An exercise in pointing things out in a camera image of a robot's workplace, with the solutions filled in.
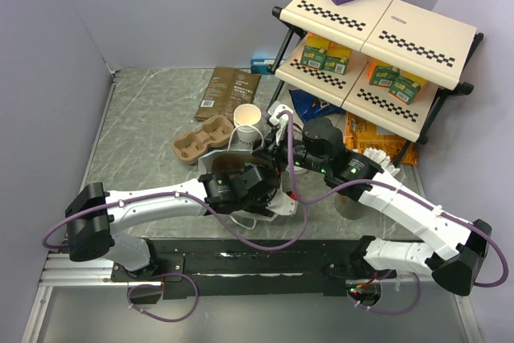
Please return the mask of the light blue paper bag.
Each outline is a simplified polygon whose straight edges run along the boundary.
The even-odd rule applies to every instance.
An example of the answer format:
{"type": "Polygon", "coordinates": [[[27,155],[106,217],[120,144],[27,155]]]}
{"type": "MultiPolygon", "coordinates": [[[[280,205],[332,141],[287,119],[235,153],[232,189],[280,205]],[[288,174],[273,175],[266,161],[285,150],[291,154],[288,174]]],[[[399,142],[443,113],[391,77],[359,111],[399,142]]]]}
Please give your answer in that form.
{"type": "Polygon", "coordinates": [[[297,212],[297,201],[283,191],[284,166],[276,159],[273,128],[249,149],[213,150],[198,160],[198,180],[206,187],[208,203],[219,214],[272,222],[297,212]]]}

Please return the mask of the white paper cup stack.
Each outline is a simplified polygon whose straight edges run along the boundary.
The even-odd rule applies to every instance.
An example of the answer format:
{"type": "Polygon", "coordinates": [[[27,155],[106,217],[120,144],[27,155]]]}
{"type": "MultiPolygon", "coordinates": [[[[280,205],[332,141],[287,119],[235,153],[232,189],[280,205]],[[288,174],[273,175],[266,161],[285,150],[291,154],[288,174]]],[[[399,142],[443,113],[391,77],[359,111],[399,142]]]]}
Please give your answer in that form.
{"type": "Polygon", "coordinates": [[[261,110],[253,104],[239,105],[233,114],[239,142],[246,147],[253,146],[263,135],[261,110]]]}

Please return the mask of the separated brown cup carrier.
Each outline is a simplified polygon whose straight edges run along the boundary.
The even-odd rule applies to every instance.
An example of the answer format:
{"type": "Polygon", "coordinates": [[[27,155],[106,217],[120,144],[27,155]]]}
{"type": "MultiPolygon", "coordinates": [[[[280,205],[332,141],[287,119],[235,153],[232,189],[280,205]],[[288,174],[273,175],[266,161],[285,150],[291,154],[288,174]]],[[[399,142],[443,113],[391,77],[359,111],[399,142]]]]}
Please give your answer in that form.
{"type": "Polygon", "coordinates": [[[222,154],[216,157],[211,166],[213,173],[238,173],[244,169],[244,159],[234,154],[222,154]]]}

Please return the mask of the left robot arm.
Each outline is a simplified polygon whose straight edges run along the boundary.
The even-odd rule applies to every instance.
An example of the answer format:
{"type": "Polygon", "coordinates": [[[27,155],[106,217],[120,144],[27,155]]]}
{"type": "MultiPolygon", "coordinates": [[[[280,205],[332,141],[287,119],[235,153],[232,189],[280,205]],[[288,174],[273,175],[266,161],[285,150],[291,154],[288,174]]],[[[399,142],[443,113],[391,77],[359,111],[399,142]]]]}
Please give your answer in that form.
{"type": "Polygon", "coordinates": [[[148,242],[126,234],[125,229],[172,217],[204,216],[212,210],[274,218],[286,201],[278,174],[266,165],[203,174],[149,190],[107,192],[102,183],[92,183],[65,211],[70,220],[67,249],[75,262],[109,258],[138,279],[150,280],[157,274],[159,261],[148,242]]]}

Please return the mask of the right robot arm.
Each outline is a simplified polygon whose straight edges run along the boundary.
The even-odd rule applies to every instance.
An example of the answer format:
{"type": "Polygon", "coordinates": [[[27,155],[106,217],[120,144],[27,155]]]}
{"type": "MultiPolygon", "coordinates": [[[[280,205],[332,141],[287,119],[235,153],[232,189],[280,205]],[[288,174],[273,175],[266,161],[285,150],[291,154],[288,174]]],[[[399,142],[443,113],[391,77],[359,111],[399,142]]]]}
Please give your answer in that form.
{"type": "Polygon", "coordinates": [[[369,277],[375,271],[402,270],[430,276],[435,283],[459,296],[478,286],[477,276],[487,256],[492,227],[448,214],[397,180],[382,162],[344,147],[342,132],[327,118],[304,126],[303,137],[294,139],[292,115],[269,119],[262,158],[281,169],[299,166],[322,174],[328,192],[324,200],[339,194],[391,218],[418,237],[414,243],[392,242],[364,236],[351,257],[352,271],[369,277]]]}

